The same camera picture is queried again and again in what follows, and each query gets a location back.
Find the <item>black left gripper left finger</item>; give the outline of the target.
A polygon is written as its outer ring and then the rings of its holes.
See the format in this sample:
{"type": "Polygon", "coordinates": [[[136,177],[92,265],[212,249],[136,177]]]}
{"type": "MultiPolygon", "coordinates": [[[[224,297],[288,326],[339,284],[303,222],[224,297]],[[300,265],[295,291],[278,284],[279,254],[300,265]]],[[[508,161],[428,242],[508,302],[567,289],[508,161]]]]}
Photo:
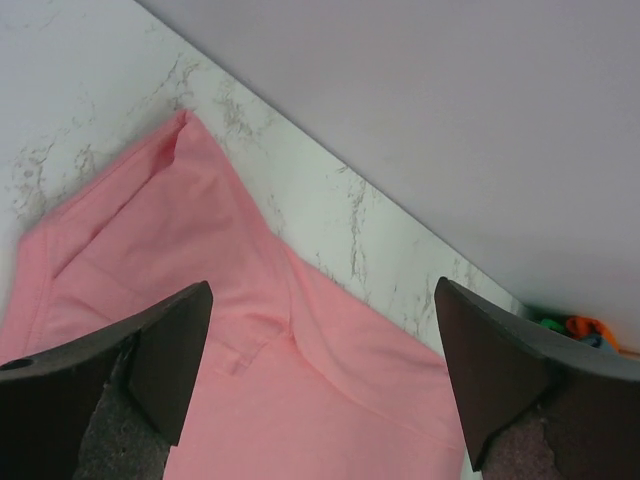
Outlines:
{"type": "Polygon", "coordinates": [[[160,479],[179,443],[213,296],[193,284],[1,367],[4,479],[160,479]]]}

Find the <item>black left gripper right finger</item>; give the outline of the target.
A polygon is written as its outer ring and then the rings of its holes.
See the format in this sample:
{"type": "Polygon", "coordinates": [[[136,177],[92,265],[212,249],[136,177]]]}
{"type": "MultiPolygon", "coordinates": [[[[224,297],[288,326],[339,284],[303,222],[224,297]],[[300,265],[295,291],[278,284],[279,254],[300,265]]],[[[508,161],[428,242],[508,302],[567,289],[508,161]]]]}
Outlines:
{"type": "Polygon", "coordinates": [[[442,277],[439,332],[471,467],[485,479],[636,479],[639,363],[442,277]]]}

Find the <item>pink t-shirt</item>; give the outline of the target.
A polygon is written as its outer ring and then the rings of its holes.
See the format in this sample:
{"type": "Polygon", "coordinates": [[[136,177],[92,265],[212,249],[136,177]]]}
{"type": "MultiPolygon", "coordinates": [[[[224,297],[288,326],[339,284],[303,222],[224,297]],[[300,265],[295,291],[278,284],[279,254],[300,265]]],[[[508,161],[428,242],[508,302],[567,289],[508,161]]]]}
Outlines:
{"type": "Polygon", "coordinates": [[[169,479],[457,479],[444,360],[274,235],[182,111],[19,245],[3,361],[206,281],[214,302],[169,479]]]}

